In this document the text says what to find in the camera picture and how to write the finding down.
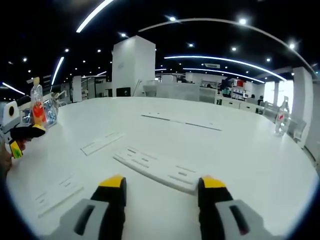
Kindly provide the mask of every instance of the ceiling light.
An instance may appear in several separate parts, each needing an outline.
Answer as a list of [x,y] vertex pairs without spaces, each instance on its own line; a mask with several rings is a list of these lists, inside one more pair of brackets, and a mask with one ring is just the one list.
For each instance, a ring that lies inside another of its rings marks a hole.
[[19,91],[19,90],[15,89],[14,87],[12,87],[12,86],[10,86],[10,85],[6,84],[5,82],[2,82],[2,85],[6,86],[7,88],[12,89],[13,91],[16,91],[17,93],[20,93],[20,94],[22,94],[22,95],[26,95],[24,92],[22,92],[22,91]]
[[60,69],[60,67],[61,67],[61,64],[63,63],[64,59],[65,59],[65,57],[62,56],[62,57],[60,58],[59,62],[58,62],[58,65],[56,66],[56,69],[55,69],[55,72],[54,72],[54,75],[53,75],[53,78],[52,78],[51,86],[54,84],[54,82],[55,82],[55,80],[56,80],[56,76],[57,76],[57,74],[58,74],[58,71],[59,71],[59,69]]
[[76,30],[77,33],[81,33],[81,31],[87,26],[87,24],[107,5],[109,5],[113,0],[104,0],[99,6],[96,7],[95,10],[93,10],[89,16],[86,17],[86,19],[81,23],[81,25]]
[[241,18],[241,19],[239,20],[239,23],[242,24],[242,25],[245,25],[245,24],[247,24],[247,20],[244,19],[244,18]]
[[215,56],[166,56],[164,59],[214,59],[214,60],[221,60],[221,61],[227,61],[227,62],[232,62],[232,63],[236,63],[236,64],[242,64],[242,65],[246,65],[255,69],[259,69],[261,71],[264,71],[268,74],[271,74],[283,81],[287,81],[287,79],[285,79],[284,77],[268,70],[265,68],[262,68],[260,66],[256,66],[244,61],[238,61],[238,60],[234,60],[234,59],[229,59],[229,58],[222,58],[222,57],[215,57]]
[[244,75],[241,75],[241,74],[237,74],[237,73],[233,73],[233,72],[228,72],[228,71],[211,70],[211,69],[201,69],[201,68],[184,68],[184,70],[197,70],[197,71],[208,71],[208,72],[215,72],[215,73],[221,73],[221,74],[231,74],[231,75],[236,75],[236,76],[239,76],[239,77],[242,77],[242,78],[250,79],[250,80],[253,80],[253,81],[257,81],[257,82],[262,83],[262,84],[265,83],[264,81],[255,79],[255,78],[253,78],[253,77],[244,76]]
[[107,72],[107,71],[101,72],[101,73],[97,74],[97,76],[100,76],[100,75],[102,75],[102,74],[105,74],[106,72]]

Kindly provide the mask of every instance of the white column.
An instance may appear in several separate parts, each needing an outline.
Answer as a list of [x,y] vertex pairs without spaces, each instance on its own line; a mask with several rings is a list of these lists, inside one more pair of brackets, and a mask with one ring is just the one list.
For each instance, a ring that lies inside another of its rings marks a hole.
[[292,116],[296,119],[301,119],[306,122],[305,129],[302,134],[299,146],[303,148],[306,144],[306,139],[309,133],[312,120],[314,92],[312,76],[304,67],[296,67],[294,72],[294,99],[292,106]]
[[72,102],[82,102],[81,76],[74,76],[72,79]]
[[118,88],[130,88],[131,96],[138,81],[155,80],[156,45],[142,37],[133,36],[113,47],[112,94]]

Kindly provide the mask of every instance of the plastic bottle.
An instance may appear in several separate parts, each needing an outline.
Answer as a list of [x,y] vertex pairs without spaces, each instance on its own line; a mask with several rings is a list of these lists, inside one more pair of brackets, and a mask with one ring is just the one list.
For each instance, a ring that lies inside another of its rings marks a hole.
[[288,97],[284,97],[284,101],[279,109],[279,112],[275,120],[275,133],[279,136],[283,136],[290,125],[290,110],[288,104]]
[[42,86],[39,84],[39,82],[40,78],[35,77],[33,80],[33,87],[31,89],[31,107],[34,124],[45,126],[47,121],[44,108]]

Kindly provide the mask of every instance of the white table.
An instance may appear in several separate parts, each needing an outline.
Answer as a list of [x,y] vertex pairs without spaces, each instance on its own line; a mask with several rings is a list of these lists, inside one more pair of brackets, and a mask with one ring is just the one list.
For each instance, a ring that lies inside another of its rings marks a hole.
[[[222,131],[141,116],[148,112],[212,122]],[[125,136],[90,156],[80,150],[110,132]],[[122,174],[127,178],[122,239],[201,239],[197,196],[155,182],[112,158],[128,145],[222,180],[233,198],[261,215],[274,235],[286,235],[296,224],[319,180],[298,145],[287,135],[275,136],[274,124],[264,116],[176,99],[95,98],[61,107],[58,123],[28,143],[24,157],[8,173],[12,198],[33,231],[51,233],[60,216],[80,199],[89,199],[99,182]],[[35,194],[69,173],[80,177],[84,189],[38,218]]]

